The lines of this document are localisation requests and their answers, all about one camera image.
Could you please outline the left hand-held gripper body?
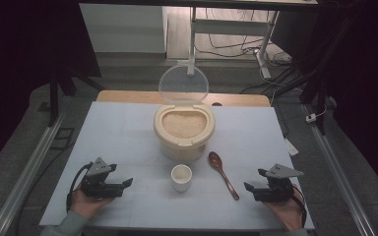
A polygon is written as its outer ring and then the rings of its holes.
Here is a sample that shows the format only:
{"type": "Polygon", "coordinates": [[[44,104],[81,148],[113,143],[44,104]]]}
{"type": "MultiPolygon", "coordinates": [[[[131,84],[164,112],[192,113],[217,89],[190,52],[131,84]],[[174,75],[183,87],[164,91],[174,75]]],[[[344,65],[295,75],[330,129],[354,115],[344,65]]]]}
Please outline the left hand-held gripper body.
{"type": "Polygon", "coordinates": [[[108,164],[98,157],[81,181],[83,193],[93,199],[120,198],[125,188],[121,184],[107,184],[106,178],[111,172],[108,164]]]}

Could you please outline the white table mat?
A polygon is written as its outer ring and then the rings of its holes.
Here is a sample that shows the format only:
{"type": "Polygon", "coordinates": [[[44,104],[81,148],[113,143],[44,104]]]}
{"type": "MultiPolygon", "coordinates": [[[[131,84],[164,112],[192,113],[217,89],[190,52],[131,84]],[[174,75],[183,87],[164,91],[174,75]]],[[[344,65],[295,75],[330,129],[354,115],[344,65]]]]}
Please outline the white table mat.
{"type": "Polygon", "coordinates": [[[172,187],[174,161],[161,151],[154,132],[154,104],[95,102],[41,219],[57,225],[66,214],[66,195],[78,170],[102,158],[115,164],[110,183],[133,181],[123,196],[92,220],[95,227],[118,229],[262,231],[279,221],[255,201],[245,186],[267,185],[260,169],[291,166],[276,112],[270,107],[215,107],[216,129],[206,150],[216,152],[223,171],[205,156],[191,163],[190,188],[172,187]]]}

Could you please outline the white cup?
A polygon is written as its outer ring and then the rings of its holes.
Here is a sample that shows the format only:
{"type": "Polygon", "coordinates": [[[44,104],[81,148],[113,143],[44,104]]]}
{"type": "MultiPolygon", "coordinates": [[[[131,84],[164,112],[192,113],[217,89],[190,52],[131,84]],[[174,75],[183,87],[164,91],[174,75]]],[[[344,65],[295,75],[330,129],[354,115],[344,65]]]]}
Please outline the white cup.
{"type": "Polygon", "coordinates": [[[173,167],[170,173],[173,189],[177,192],[185,192],[191,186],[192,170],[185,164],[173,167]]]}

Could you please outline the white paper tag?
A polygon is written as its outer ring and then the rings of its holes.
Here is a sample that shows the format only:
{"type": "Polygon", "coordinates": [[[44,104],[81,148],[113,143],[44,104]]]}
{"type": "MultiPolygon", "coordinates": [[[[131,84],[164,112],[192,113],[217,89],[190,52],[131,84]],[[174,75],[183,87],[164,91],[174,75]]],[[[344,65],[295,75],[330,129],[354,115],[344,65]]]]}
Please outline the white paper tag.
{"type": "Polygon", "coordinates": [[[290,156],[295,156],[299,154],[299,151],[297,150],[297,148],[288,139],[284,139],[284,141],[285,141],[285,144],[286,144],[286,147],[290,156]]]}

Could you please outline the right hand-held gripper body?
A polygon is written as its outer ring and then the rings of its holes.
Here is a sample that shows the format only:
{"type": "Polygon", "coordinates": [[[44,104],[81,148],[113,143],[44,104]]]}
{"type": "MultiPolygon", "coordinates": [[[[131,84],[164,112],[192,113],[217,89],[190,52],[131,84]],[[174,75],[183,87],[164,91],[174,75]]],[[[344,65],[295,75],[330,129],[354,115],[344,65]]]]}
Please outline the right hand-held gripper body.
{"type": "Polygon", "coordinates": [[[302,176],[303,172],[281,164],[275,164],[267,170],[268,188],[255,188],[254,199],[258,202],[283,203],[293,195],[293,185],[290,181],[293,177],[302,176]]]}

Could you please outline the black metal stand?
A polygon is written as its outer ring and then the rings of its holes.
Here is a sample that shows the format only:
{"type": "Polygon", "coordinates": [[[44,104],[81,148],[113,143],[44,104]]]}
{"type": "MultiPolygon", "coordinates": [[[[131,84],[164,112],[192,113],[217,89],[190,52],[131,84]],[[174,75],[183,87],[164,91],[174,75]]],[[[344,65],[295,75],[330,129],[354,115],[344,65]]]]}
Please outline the black metal stand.
{"type": "Polygon", "coordinates": [[[309,104],[314,98],[317,98],[317,112],[315,125],[322,135],[325,134],[324,114],[326,109],[327,95],[327,72],[328,66],[332,61],[334,54],[347,33],[348,21],[344,20],[332,26],[327,37],[322,40],[319,45],[306,56],[306,59],[314,58],[314,66],[312,70],[304,74],[301,79],[289,83],[285,88],[276,91],[276,96],[287,93],[296,87],[305,85],[304,91],[299,96],[302,104],[309,104]]]}
{"type": "Polygon", "coordinates": [[[56,119],[59,117],[59,94],[58,91],[62,89],[63,93],[67,96],[73,96],[77,88],[74,85],[73,79],[77,78],[88,86],[96,89],[97,91],[105,90],[105,87],[94,81],[90,76],[75,70],[70,67],[59,67],[53,70],[49,78],[50,89],[50,119],[48,126],[52,127],[56,119]]]}

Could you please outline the person's right hand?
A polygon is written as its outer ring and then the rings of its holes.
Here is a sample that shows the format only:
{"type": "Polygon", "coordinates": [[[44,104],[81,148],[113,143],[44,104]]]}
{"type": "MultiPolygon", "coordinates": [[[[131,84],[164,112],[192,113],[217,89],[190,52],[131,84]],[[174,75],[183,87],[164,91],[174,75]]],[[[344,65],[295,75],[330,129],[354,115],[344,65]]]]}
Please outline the person's right hand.
{"type": "Polygon", "coordinates": [[[264,205],[270,209],[287,232],[303,228],[302,209],[295,200],[289,199],[284,203],[264,202],[264,205]]]}

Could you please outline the white cabinet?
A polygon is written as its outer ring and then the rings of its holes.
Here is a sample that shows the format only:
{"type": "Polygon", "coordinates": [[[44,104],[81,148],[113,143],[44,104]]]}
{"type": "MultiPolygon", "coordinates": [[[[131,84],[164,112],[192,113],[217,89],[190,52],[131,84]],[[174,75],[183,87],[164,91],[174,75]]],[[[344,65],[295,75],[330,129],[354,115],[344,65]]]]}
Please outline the white cabinet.
{"type": "Polygon", "coordinates": [[[80,9],[95,52],[166,52],[164,7],[81,3],[80,9]]]}

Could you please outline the uncooked white rice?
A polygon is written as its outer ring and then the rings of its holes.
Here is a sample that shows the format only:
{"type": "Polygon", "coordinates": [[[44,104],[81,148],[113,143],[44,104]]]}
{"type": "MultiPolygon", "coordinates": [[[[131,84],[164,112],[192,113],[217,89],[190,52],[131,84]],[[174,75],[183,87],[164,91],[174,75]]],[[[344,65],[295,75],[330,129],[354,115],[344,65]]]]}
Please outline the uncooked white rice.
{"type": "Polygon", "coordinates": [[[205,130],[207,118],[200,112],[172,111],[163,116],[161,123],[171,136],[188,139],[205,130]]]}

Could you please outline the brown wooden spoon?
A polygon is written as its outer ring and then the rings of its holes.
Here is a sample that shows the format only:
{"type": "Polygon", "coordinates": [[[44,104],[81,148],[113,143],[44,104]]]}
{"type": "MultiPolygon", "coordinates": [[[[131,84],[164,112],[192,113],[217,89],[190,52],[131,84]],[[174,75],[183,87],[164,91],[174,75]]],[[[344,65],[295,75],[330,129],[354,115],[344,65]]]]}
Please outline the brown wooden spoon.
{"type": "Polygon", "coordinates": [[[221,175],[221,177],[222,177],[225,185],[227,186],[230,194],[232,195],[232,197],[236,201],[238,201],[239,195],[237,194],[237,192],[235,191],[235,189],[233,188],[233,186],[231,185],[230,181],[228,180],[227,176],[225,175],[225,173],[223,171],[221,157],[216,152],[211,151],[208,155],[208,160],[209,160],[210,165],[214,169],[216,169],[216,171],[221,175]]]}

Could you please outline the wooden table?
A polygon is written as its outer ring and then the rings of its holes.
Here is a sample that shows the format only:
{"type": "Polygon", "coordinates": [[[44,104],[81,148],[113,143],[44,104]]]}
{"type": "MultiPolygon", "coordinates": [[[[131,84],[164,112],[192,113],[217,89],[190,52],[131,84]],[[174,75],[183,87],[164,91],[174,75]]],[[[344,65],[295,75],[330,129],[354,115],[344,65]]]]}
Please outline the wooden table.
{"type": "MultiPolygon", "coordinates": [[[[98,102],[164,103],[164,99],[157,91],[136,90],[103,90],[96,100],[98,102]]],[[[270,100],[260,94],[210,93],[204,99],[204,103],[209,105],[219,103],[222,106],[271,106],[270,100]]]]}

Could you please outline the white desk frame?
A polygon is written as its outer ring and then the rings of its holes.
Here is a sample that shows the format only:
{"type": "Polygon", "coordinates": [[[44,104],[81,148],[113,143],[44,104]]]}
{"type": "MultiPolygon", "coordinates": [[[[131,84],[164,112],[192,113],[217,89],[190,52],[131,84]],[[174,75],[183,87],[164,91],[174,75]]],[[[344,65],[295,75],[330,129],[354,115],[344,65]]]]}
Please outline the white desk frame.
{"type": "Polygon", "coordinates": [[[279,12],[270,12],[270,17],[266,22],[245,22],[227,20],[207,20],[197,19],[197,8],[191,9],[190,16],[190,46],[187,74],[194,75],[195,71],[195,36],[197,33],[224,34],[224,35],[251,35],[261,36],[262,44],[259,50],[254,52],[256,60],[260,66],[263,79],[271,77],[268,66],[265,62],[265,53],[270,41],[279,12]]]}

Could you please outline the beige rice container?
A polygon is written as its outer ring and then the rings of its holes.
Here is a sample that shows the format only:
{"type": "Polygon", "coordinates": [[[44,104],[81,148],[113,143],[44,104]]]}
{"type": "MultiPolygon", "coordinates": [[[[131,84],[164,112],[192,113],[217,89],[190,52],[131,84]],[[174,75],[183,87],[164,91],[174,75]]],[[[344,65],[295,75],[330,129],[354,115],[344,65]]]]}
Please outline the beige rice container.
{"type": "Polygon", "coordinates": [[[170,159],[185,163],[199,159],[212,137],[216,127],[216,119],[212,109],[205,104],[162,105],[154,117],[154,131],[161,142],[162,152],[170,159]],[[205,130],[192,138],[182,139],[171,136],[162,126],[163,116],[172,111],[200,112],[207,118],[205,130]]]}

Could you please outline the person's left hand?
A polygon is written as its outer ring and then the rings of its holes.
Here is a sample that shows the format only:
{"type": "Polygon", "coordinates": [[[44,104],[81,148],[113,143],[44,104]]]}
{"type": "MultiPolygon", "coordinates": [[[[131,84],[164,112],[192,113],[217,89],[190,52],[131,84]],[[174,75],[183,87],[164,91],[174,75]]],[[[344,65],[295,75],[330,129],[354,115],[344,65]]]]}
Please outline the person's left hand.
{"type": "Polygon", "coordinates": [[[81,189],[72,194],[70,211],[73,211],[86,219],[92,219],[104,206],[113,202],[113,198],[93,199],[87,197],[81,189]]]}

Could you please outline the clear round container lid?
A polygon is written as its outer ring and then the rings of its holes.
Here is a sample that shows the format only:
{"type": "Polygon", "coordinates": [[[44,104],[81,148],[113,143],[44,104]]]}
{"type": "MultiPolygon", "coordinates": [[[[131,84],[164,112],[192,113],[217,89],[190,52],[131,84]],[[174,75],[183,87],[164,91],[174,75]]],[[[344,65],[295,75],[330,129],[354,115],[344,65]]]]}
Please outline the clear round container lid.
{"type": "Polygon", "coordinates": [[[189,74],[187,66],[176,65],[161,76],[158,92],[167,103],[202,103],[209,94],[209,81],[206,75],[196,67],[193,73],[189,74]]]}

